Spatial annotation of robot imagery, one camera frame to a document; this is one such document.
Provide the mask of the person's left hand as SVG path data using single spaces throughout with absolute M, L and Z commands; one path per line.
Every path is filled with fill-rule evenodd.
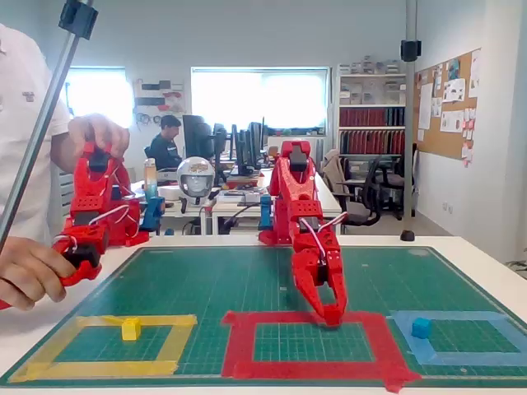
M 79 157 L 87 142 L 94 142 L 100 149 L 110 147 L 110 154 L 118 159 L 124 157 L 129 146 L 129 131 L 102 114 L 89 114 L 72 119 L 68 124 L 75 157 Z

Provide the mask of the person's right hand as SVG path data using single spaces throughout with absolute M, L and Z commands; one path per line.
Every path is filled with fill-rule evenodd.
M 1 300 L 13 308 L 30 310 L 48 296 L 60 302 L 61 283 L 75 267 L 60 253 L 32 239 L 8 237 L 1 252 Z

